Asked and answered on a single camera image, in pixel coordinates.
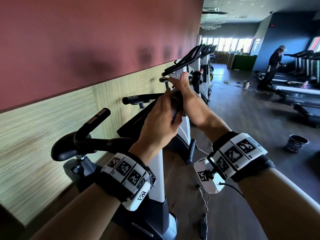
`floor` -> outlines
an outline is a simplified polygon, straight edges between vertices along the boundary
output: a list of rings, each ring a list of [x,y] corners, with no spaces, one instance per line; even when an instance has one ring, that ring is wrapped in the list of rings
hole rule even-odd
[[[252,81],[249,89],[256,87],[251,72],[229,71],[226,65],[221,64],[215,64],[214,67],[209,107],[233,130],[250,134],[269,152],[269,158],[279,171],[320,203],[319,129],[297,122],[294,119],[297,113],[292,106],[278,103],[277,95],[237,87],[242,85],[237,82],[242,83],[244,80]],[[310,143],[297,154],[287,152],[283,146],[291,134],[303,136]],[[191,128],[191,137],[197,140],[200,149],[210,152],[211,143],[201,131]],[[200,151],[194,153],[195,160],[203,156]],[[178,218],[177,239],[199,239],[199,225],[206,210],[201,194],[195,187],[198,178],[193,166],[184,165],[170,151],[163,152],[163,165],[166,197],[170,210]],[[236,186],[232,181],[227,183]],[[77,190],[71,186],[24,231],[13,224],[11,233],[4,239],[28,239],[77,195]],[[212,194],[208,208],[208,239],[267,239],[245,199],[235,190],[225,187],[220,193]],[[101,237],[101,240],[107,239],[132,237],[111,222]]]

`person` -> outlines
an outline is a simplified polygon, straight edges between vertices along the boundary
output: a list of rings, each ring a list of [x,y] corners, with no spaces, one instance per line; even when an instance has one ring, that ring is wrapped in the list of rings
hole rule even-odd
[[[190,120],[212,143],[231,132],[230,127],[190,88],[188,73],[182,73],[180,79],[170,77],[169,81],[181,91],[184,110]],[[178,114],[171,122],[171,93],[167,89],[158,98],[146,118],[138,141],[129,152],[148,165],[154,155],[177,134],[181,116]],[[238,186],[269,239],[319,238],[320,206],[275,168],[243,178]],[[116,197],[94,183],[31,239],[98,240],[119,205]]]
[[[277,48],[274,51],[274,53],[270,56],[266,75],[260,81],[258,85],[259,89],[266,90],[268,88],[268,85],[276,75],[278,67],[283,65],[281,63],[281,60],[282,60],[282,54],[283,52],[285,52],[285,50],[286,50],[286,47],[284,45],[280,45],[279,48]]]

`pink wall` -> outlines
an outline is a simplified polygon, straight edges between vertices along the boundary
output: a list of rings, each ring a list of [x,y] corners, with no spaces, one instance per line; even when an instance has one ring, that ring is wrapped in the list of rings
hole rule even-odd
[[[203,0],[0,0],[0,111],[166,63]]]

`blue wall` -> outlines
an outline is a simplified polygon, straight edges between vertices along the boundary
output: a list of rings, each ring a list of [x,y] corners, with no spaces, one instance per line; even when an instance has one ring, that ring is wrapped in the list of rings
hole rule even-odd
[[[309,47],[314,37],[312,19],[315,12],[273,13],[270,24],[262,42],[253,70],[265,71],[270,56],[280,46],[285,45],[285,53],[294,54]],[[284,56],[282,63],[289,64],[288,70],[294,69],[294,59]]]

